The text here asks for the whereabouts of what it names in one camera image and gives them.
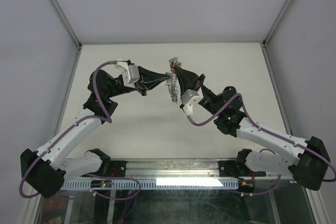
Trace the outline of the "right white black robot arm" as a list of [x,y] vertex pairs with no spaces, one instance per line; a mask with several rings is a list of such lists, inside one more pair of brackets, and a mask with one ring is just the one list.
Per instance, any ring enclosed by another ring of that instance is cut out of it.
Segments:
[[263,152],[241,150],[235,159],[235,171],[240,175],[249,172],[269,172],[291,177],[310,190],[319,190],[328,169],[335,171],[322,140],[309,140],[275,131],[252,119],[243,97],[233,86],[215,94],[204,85],[205,76],[197,75],[179,66],[174,73],[181,89],[181,109],[189,122],[202,127],[213,122],[217,129],[232,137],[251,141],[262,147]]

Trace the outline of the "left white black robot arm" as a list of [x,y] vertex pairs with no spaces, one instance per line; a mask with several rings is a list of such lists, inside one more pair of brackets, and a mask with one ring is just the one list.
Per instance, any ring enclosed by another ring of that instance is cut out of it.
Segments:
[[28,183],[37,194],[50,198],[72,179],[89,174],[106,175],[110,170],[110,157],[98,148],[78,158],[69,159],[68,155],[95,129],[112,123],[111,116],[118,106],[112,97],[133,91],[145,96],[169,78],[168,74],[147,70],[129,60],[101,64],[90,76],[88,100],[67,128],[35,151],[22,152],[19,194],[28,198],[23,191],[24,183]]

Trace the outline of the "metal keyring holder with rings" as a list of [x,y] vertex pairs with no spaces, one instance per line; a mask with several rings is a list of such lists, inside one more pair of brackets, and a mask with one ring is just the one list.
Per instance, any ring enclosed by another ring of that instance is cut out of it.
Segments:
[[[171,59],[169,60],[169,66],[170,66],[170,64],[172,64],[172,63],[174,64],[174,67],[176,67],[176,66],[180,67],[181,64],[182,64],[182,63],[178,60],[177,57],[171,58]],[[166,86],[167,86],[167,88],[168,88],[168,91],[169,91],[170,98],[171,98],[172,102],[177,103],[177,102],[178,102],[178,94],[179,94],[179,91],[178,91],[178,88],[177,88],[177,75],[176,75],[176,72],[175,72],[174,68],[173,68],[173,69],[169,69],[169,72],[174,73],[175,76],[176,76],[176,78],[175,78],[175,79],[170,79],[170,78],[169,78],[169,79],[166,81]]]

